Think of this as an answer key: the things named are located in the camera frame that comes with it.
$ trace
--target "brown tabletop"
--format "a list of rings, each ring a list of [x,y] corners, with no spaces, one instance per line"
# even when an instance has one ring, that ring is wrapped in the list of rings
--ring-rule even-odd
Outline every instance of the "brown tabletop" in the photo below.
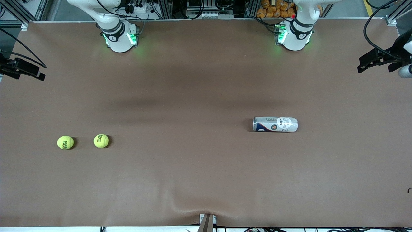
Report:
[[[44,82],[0,83],[0,226],[209,212],[226,226],[412,227],[412,80],[357,73],[364,23],[320,20],[290,52],[255,21],[147,22],[124,54],[94,23],[31,23],[19,38],[48,68]],[[383,48],[396,38],[384,20],[369,34]],[[254,116],[299,129],[251,132]],[[99,133],[109,148],[94,147]]]

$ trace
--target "tennis ball logo text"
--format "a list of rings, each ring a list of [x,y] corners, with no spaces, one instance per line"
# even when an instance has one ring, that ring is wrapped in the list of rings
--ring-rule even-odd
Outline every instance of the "tennis ball logo text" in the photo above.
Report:
[[[97,137],[97,142],[101,142],[101,141],[102,141],[102,137],[103,137],[103,135],[99,135],[99,137]]]

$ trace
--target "pile of potatoes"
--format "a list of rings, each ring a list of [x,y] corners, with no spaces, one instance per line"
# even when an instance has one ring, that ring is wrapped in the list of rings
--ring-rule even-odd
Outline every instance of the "pile of potatoes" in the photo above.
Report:
[[[256,13],[258,18],[291,18],[296,14],[295,4],[292,2],[276,0],[276,6],[271,5],[270,0],[261,0],[260,3],[262,8]]]

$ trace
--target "yellow-green tennis ball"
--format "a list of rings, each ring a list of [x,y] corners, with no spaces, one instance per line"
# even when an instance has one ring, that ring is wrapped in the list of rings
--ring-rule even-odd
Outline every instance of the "yellow-green tennis ball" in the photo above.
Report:
[[[98,148],[104,148],[109,144],[109,137],[107,135],[99,134],[94,137],[94,145]]]
[[[62,136],[57,140],[57,146],[63,150],[70,149],[75,144],[75,141],[70,136]]]

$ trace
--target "can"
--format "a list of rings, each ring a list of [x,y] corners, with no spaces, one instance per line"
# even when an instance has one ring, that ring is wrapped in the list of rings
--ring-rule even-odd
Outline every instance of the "can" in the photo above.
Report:
[[[257,132],[295,132],[297,119],[291,117],[254,117],[253,131]]]

